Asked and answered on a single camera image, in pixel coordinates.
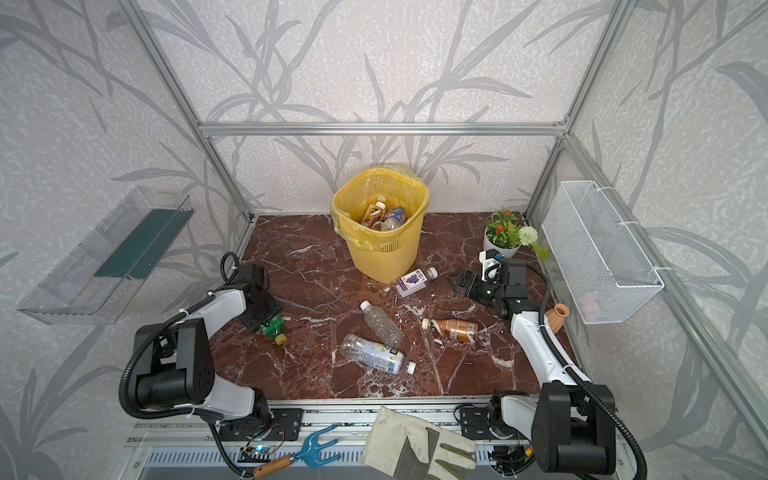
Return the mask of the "green plastic bottle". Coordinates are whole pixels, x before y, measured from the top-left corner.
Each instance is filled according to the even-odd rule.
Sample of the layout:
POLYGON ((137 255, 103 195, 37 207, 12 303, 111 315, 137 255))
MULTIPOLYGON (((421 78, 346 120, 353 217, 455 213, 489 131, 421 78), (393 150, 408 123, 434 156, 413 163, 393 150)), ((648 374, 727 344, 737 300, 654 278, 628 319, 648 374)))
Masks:
POLYGON ((281 315, 276 315, 267 324, 261 328, 261 333, 274 341, 276 345, 283 345, 287 341, 284 330, 284 319, 281 315))

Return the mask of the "brown milk tea bottle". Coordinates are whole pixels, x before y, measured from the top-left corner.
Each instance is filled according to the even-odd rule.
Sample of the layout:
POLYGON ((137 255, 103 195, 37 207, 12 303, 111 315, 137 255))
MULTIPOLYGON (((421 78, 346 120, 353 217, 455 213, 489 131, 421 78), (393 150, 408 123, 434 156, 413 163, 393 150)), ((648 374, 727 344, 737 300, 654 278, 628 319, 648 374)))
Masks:
POLYGON ((453 340, 474 344, 479 325, 466 320, 424 318, 422 329, 429 330, 430 328, 434 328, 440 335, 448 336, 453 340))

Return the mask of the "purple grape label bottle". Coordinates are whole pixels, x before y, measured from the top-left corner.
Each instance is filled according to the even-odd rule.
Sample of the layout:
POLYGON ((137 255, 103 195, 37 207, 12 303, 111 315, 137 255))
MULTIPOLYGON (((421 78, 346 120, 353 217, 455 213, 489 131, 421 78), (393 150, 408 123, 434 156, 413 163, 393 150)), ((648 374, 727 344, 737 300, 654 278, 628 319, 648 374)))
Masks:
POLYGON ((395 288, 398 294, 405 298, 424 289, 430 281, 435 280, 438 276, 439 273, 435 267, 417 268, 398 278, 395 282, 395 288))

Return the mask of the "clear ribbed plastic bottle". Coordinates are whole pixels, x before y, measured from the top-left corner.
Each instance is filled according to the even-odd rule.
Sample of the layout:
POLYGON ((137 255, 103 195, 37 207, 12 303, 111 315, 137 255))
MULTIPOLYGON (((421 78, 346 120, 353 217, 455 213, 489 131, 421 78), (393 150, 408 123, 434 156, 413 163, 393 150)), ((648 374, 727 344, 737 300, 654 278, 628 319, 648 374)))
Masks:
POLYGON ((391 349, 399 349, 404 339, 401 328, 379 306, 363 301, 360 304, 365 323, 373 330, 382 344, 391 349))

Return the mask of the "large clear water bottle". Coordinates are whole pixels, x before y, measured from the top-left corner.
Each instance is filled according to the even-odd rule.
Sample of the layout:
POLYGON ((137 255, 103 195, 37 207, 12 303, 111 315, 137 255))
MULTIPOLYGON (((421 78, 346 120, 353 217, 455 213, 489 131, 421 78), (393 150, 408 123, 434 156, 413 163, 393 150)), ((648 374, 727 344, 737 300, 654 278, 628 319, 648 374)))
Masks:
POLYGON ((341 345, 342 354, 350 360, 360 362, 376 370, 390 374, 406 372, 413 375, 416 364, 405 355, 386 345, 366 340, 354 334, 345 336, 341 345))

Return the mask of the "blue label water bottle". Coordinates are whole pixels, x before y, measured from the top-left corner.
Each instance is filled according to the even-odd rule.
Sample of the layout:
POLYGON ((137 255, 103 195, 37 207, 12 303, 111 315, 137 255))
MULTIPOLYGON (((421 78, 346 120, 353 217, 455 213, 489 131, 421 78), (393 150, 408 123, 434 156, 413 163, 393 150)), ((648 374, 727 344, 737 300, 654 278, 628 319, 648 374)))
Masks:
POLYGON ((407 221, 405 209, 402 206, 392 207, 383 217, 380 225, 381 232, 394 231, 401 228, 407 221))

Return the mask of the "yellow label tea bottle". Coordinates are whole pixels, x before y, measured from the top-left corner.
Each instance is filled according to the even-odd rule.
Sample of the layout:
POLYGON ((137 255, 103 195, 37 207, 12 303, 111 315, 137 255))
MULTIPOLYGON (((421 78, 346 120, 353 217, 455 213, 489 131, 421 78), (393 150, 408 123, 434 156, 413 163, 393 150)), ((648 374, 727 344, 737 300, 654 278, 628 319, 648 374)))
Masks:
POLYGON ((371 203, 361 220, 361 224, 367 228, 373 229, 373 225, 379 221, 386 213, 386 197, 384 195, 378 195, 373 203, 371 203))

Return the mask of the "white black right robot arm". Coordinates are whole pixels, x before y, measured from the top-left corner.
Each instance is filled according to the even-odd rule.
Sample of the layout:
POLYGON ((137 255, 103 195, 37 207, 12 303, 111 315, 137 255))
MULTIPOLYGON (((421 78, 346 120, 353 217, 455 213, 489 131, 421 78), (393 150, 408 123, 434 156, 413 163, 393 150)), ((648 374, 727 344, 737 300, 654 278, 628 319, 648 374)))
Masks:
POLYGON ((544 273, 538 275, 545 286, 541 300, 529 297, 527 274, 532 269, 524 261, 510 260, 495 266, 493 280, 469 270, 450 276, 455 293, 465 294, 507 322, 540 383, 534 400, 501 396, 494 410, 500 423, 530 441, 544 472, 581 479, 611 475, 616 470, 617 440, 623 438, 635 460, 635 478, 647 478, 645 455, 617 415, 611 390, 593 383, 556 338, 546 316, 552 285, 544 273))

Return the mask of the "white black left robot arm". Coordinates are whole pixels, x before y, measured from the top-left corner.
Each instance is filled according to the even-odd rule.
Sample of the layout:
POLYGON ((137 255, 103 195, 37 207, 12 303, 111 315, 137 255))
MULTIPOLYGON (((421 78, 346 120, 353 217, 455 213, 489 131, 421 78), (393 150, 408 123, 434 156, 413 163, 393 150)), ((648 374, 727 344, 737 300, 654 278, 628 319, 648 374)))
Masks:
POLYGON ((215 373, 210 339, 232 320, 282 345, 282 307, 268 291, 268 274, 240 263, 233 252, 220 261, 223 285, 163 323, 136 331, 134 350, 118 386, 124 412, 136 419, 196 415, 210 423, 264 429, 274 423, 264 394, 215 373))

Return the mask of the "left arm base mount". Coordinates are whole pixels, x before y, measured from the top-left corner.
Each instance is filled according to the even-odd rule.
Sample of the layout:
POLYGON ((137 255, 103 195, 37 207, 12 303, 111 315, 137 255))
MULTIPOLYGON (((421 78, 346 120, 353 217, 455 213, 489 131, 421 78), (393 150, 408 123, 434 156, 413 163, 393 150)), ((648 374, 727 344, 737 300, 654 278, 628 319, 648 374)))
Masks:
POLYGON ((272 409, 272 417, 258 420, 255 417, 225 421, 218 429, 222 441, 245 442, 249 439, 260 441, 296 441, 302 425, 304 410, 301 408, 272 409))

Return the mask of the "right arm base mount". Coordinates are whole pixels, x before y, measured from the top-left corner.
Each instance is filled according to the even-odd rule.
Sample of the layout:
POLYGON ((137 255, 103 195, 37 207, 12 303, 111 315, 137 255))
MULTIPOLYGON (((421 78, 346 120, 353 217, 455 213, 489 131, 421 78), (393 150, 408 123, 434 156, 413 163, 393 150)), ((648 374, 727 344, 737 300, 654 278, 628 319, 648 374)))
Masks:
POLYGON ((487 406, 459 404, 454 409, 454 417, 461 429, 461 435, 470 440, 494 440, 489 423, 487 406))

